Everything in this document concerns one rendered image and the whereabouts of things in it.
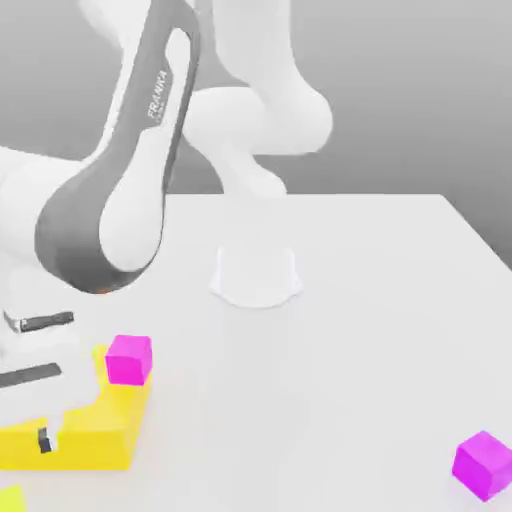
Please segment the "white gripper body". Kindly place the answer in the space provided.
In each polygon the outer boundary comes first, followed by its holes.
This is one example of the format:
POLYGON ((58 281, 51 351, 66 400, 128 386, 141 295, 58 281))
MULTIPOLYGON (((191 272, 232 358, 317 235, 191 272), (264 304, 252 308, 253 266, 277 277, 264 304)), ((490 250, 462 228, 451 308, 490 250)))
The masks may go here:
POLYGON ((100 386, 91 350, 71 334, 11 335, 0 343, 0 428, 93 404, 100 386))

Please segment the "small yellow cube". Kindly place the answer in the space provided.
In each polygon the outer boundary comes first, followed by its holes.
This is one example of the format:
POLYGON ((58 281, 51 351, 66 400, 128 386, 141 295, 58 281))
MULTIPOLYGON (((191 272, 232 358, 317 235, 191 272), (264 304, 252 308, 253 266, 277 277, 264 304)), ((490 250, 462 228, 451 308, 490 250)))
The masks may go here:
POLYGON ((26 499, 19 485, 0 488, 0 512, 28 512, 26 499))

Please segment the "small magenta cube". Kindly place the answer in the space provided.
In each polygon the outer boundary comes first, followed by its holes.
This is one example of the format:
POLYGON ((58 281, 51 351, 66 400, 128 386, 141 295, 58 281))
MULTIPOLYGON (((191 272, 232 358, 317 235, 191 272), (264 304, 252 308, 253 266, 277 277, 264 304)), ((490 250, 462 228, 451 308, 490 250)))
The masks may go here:
POLYGON ((151 338, 117 335, 105 354, 105 363, 110 384, 144 386, 153 367, 151 338))

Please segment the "small violet cube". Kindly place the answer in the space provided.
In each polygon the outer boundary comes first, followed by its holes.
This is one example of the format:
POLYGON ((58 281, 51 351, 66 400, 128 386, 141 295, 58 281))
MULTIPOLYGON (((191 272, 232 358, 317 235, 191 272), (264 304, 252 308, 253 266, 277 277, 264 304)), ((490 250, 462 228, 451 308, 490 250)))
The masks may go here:
POLYGON ((457 447, 452 475, 487 502, 512 484, 512 449, 480 431, 457 447))

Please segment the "large yellow box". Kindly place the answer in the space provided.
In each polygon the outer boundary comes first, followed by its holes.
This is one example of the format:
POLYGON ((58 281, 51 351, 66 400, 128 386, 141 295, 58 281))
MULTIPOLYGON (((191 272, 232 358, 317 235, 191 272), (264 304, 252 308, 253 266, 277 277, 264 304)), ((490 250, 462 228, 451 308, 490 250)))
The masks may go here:
POLYGON ((100 395, 88 407, 64 415, 58 449, 40 451, 44 417, 0 429, 0 470, 127 470, 131 466, 152 378, 142 386, 113 385, 107 377, 107 346, 92 349, 100 395))

